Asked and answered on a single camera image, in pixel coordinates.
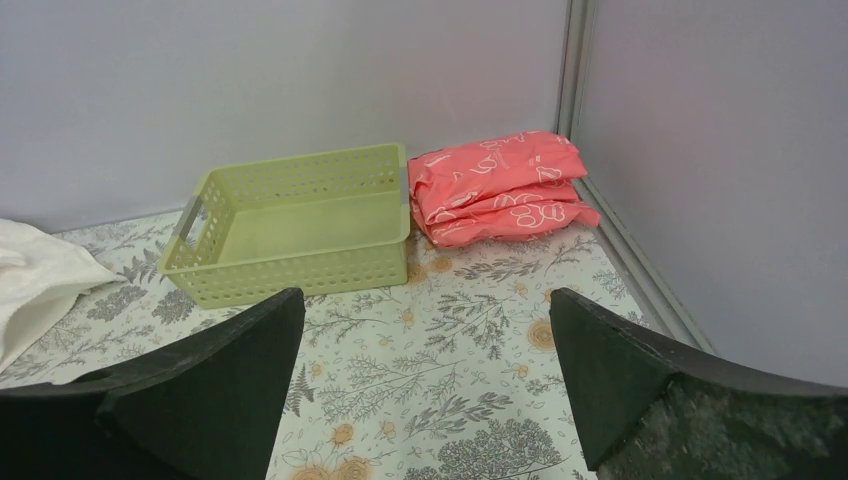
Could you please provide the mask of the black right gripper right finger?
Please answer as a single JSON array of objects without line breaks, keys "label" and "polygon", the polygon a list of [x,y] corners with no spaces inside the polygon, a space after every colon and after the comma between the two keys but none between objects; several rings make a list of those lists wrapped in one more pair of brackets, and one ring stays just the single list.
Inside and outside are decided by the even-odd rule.
[{"label": "black right gripper right finger", "polygon": [[587,468],[601,479],[843,479],[847,391],[736,364],[568,288],[550,320]]}]

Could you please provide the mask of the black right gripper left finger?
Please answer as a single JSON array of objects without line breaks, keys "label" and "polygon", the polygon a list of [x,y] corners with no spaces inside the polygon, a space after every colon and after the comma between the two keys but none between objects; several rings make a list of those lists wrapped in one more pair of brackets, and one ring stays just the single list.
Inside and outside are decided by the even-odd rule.
[{"label": "black right gripper left finger", "polygon": [[261,479],[304,328],[288,288],[64,384],[1,393],[5,479]]}]

